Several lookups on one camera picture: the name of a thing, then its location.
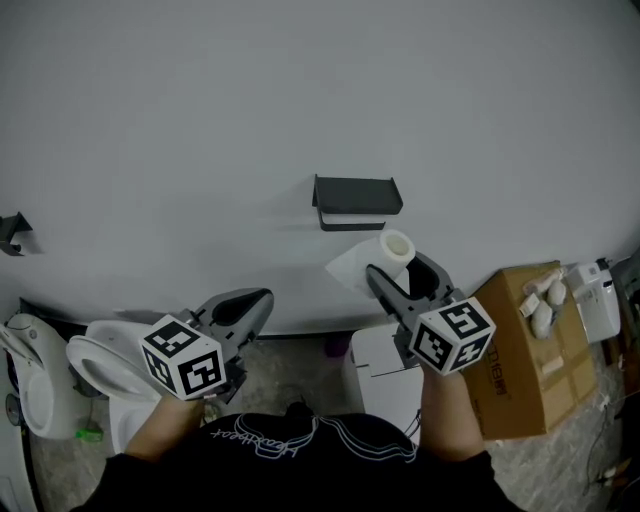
cardboard box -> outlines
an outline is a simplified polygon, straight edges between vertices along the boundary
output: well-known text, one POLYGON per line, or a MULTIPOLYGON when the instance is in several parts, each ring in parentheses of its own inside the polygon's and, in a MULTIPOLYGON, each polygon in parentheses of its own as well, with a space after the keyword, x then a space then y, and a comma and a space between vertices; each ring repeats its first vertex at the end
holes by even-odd
POLYGON ((596 389, 593 360, 571 294, 549 339, 537 340, 518 310, 522 286, 559 263, 500 270, 475 294, 497 326, 483 359, 463 371, 485 439, 545 434, 596 389), (562 357, 559 369, 543 373, 562 357))

white appliance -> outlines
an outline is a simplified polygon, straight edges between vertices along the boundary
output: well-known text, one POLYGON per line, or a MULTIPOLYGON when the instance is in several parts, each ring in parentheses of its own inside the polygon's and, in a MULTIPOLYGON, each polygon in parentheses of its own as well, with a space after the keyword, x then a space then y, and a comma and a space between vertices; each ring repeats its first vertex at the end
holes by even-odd
POLYGON ((620 332, 618 297, 609 270, 578 265, 567 275, 589 343, 598 343, 620 332))
POLYGON ((406 369, 402 364, 393 343, 397 330, 398 324, 390 324, 357 331, 344 359, 342 376, 354 411, 387 420, 417 444, 422 368, 406 369))

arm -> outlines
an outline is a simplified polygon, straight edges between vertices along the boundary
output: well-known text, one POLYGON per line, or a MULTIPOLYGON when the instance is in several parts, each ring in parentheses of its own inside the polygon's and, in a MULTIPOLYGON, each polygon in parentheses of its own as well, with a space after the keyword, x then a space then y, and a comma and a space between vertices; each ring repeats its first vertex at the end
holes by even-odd
POLYGON ((420 447, 442 460, 462 461, 484 451, 484 440, 461 373, 443 377, 422 365, 420 447))
POLYGON ((125 454, 156 462, 188 434, 200 427, 204 402, 183 402, 171 395, 162 397, 151 416, 136 432, 125 454))

black t-shirt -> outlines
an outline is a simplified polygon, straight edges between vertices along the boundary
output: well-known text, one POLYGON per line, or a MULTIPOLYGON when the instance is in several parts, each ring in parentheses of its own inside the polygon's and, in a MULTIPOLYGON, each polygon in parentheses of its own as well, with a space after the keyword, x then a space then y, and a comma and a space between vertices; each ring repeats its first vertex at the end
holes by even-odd
POLYGON ((495 482, 487 452, 443 462, 390 423, 365 414, 227 416, 158 463, 127 455, 108 459, 98 488, 76 510, 270 504, 519 510, 495 482))

white ceramic fixture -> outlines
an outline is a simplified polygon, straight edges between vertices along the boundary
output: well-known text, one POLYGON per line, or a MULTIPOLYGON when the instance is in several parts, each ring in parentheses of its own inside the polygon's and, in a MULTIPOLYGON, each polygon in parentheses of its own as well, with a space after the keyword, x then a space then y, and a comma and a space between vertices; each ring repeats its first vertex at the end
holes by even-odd
POLYGON ((67 357, 82 377, 109 397, 113 449, 123 452, 165 393, 147 372, 138 337, 146 324, 99 320, 74 336, 67 357))
POLYGON ((91 400, 74 389, 67 343, 53 327, 32 315, 15 315, 0 326, 0 345, 13 358, 22 412, 35 435, 68 439, 86 427, 91 400))

